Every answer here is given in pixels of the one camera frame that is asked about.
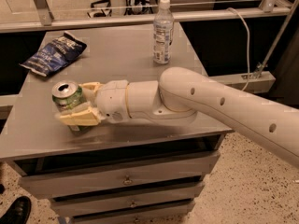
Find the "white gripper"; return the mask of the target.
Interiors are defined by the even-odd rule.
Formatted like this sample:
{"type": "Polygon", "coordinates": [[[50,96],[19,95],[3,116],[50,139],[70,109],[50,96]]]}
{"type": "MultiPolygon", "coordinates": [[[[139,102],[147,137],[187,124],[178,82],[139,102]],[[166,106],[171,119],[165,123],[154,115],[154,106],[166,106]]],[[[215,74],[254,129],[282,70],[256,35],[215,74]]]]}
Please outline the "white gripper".
{"type": "MultiPolygon", "coordinates": [[[[126,122],[129,114],[126,105],[127,80],[114,80],[106,84],[87,82],[79,85],[85,102],[96,104],[100,114],[110,123],[126,122]]],[[[55,115],[62,124],[68,126],[96,126],[101,122],[98,110],[91,106],[75,107],[55,115]]]]}

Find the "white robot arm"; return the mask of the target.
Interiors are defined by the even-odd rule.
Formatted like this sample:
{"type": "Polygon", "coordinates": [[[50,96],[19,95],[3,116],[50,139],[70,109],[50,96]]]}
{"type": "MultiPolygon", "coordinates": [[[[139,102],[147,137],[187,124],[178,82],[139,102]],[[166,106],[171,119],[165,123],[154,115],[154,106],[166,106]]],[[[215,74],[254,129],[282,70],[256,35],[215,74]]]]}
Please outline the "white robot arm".
{"type": "Polygon", "coordinates": [[[299,111],[228,87],[192,70],[171,67],[158,81],[114,80],[52,88],[56,119],[67,126],[96,126],[146,119],[161,125],[190,123],[201,112],[299,167],[299,111]]]}

